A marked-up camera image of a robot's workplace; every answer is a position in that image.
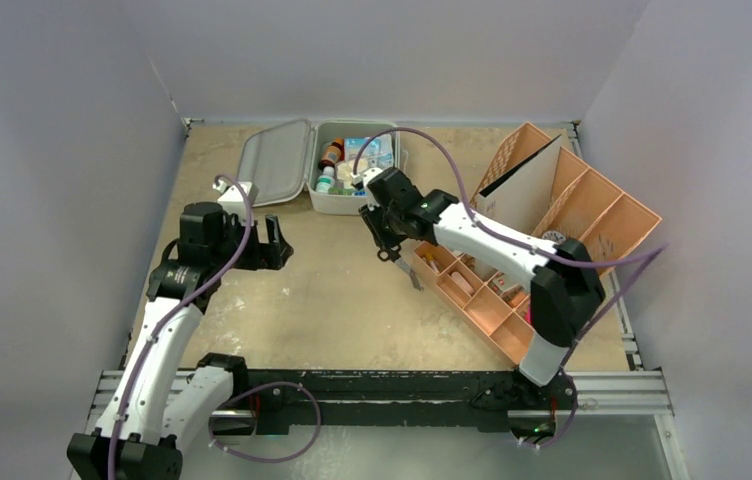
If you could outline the black handled scissors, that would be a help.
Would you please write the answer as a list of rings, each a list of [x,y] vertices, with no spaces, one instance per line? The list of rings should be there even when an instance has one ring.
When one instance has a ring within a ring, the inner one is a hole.
[[[382,262],[390,262],[400,268],[409,277],[412,286],[418,291],[423,291],[424,288],[418,276],[411,268],[410,264],[403,259],[400,251],[401,248],[399,246],[389,249],[380,248],[377,252],[377,257]]]

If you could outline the clear white cap bottle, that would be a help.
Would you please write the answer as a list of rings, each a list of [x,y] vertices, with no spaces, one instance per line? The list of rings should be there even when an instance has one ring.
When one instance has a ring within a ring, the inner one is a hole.
[[[315,182],[314,190],[318,193],[330,194],[335,185],[335,173],[336,170],[333,166],[323,167]]]

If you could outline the white blue mask packet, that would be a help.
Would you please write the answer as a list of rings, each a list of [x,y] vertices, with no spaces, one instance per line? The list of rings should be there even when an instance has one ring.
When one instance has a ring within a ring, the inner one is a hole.
[[[364,169],[387,169],[394,165],[393,138],[390,133],[373,137],[361,152],[359,166]]]

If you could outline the brown bottle orange cap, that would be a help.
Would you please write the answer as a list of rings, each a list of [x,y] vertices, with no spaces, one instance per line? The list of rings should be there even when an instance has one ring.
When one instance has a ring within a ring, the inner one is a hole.
[[[328,143],[322,151],[317,167],[320,171],[325,166],[333,166],[344,160],[344,139],[342,137],[334,138]]]

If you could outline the grey medicine case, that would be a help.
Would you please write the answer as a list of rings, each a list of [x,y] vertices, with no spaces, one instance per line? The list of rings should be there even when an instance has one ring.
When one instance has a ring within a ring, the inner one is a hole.
[[[293,200],[309,194],[315,211],[328,215],[356,215],[366,204],[365,194],[352,188],[352,159],[344,152],[357,150],[366,138],[370,150],[392,151],[392,165],[404,166],[407,152],[400,136],[388,129],[389,121],[331,119],[312,124],[291,120],[259,131],[248,138],[241,153],[236,178],[257,188],[256,206]]]

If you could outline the small green box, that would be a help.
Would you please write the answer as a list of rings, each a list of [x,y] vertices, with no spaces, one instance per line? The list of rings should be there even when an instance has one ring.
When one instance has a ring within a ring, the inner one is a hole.
[[[345,189],[345,188],[331,188],[329,193],[331,195],[337,195],[337,196],[355,196],[356,190],[355,189]]]

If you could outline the white sponge pad stack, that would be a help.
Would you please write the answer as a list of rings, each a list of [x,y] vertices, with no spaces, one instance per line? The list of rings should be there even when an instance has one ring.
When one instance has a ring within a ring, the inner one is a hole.
[[[345,160],[336,164],[336,187],[347,190],[355,189],[353,186],[355,174],[353,173],[354,161]]]

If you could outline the blue clear wipes packet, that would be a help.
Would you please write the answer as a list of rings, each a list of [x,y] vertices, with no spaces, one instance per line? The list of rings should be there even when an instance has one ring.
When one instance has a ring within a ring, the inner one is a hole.
[[[367,162],[371,156],[374,142],[368,142],[368,137],[346,137],[344,139],[344,154],[347,162],[353,163],[356,158],[359,162]]]

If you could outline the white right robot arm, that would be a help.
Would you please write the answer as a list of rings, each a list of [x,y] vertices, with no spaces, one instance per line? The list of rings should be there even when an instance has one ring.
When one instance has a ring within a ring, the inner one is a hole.
[[[505,276],[507,287],[527,291],[534,333],[513,392],[528,407],[548,399],[577,334],[606,298],[586,247],[573,239],[555,244],[525,235],[440,189],[422,194],[395,167],[365,170],[354,185],[367,198],[359,213],[389,259],[397,258],[403,241],[421,240],[468,254]]]

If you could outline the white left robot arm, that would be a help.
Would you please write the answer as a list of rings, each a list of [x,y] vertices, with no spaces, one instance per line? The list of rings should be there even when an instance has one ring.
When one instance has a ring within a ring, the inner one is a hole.
[[[179,363],[211,296],[231,269],[279,270],[293,254],[277,216],[264,218],[268,239],[242,201],[184,207],[179,235],[149,276],[143,337],[136,341],[115,393],[89,433],[72,436],[66,455],[81,479],[178,479],[184,453],[213,412],[236,409],[265,390],[299,392],[323,423],[317,397],[298,382],[253,386],[244,358],[209,353],[188,386],[170,395]]]

